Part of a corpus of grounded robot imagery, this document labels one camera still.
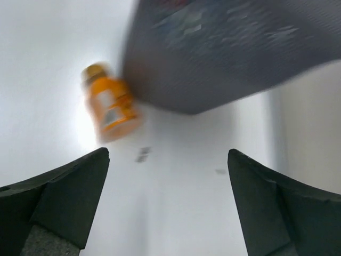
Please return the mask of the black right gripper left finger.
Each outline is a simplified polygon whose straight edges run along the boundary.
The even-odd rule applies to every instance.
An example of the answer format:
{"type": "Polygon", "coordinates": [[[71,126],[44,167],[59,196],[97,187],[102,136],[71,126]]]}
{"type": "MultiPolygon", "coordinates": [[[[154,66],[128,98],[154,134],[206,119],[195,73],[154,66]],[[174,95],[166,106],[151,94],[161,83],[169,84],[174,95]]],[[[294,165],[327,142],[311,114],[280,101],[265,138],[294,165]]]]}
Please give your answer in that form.
{"type": "Polygon", "coordinates": [[[79,255],[109,168],[99,148],[64,166],[1,187],[1,255],[79,255]]]}

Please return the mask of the small orange juice bottle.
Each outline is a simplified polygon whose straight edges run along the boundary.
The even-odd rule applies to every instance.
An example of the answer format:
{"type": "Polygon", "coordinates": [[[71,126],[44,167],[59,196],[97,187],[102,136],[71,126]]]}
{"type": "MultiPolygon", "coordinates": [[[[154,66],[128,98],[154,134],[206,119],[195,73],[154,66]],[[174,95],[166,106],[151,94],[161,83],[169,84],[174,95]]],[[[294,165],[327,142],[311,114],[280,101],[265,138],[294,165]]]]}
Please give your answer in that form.
{"type": "Polygon", "coordinates": [[[120,139],[142,123],[128,85],[104,63],[94,63],[82,72],[87,104],[102,142],[120,139]]]}

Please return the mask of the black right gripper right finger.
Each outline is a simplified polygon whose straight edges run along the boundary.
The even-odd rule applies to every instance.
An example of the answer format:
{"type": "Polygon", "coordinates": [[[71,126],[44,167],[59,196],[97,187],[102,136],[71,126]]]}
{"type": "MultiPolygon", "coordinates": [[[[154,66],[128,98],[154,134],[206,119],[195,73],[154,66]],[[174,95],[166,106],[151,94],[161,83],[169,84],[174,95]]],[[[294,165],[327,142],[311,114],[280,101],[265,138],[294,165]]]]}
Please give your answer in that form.
{"type": "Polygon", "coordinates": [[[228,169],[248,255],[340,255],[340,195],[231,149],[228,169]]]}

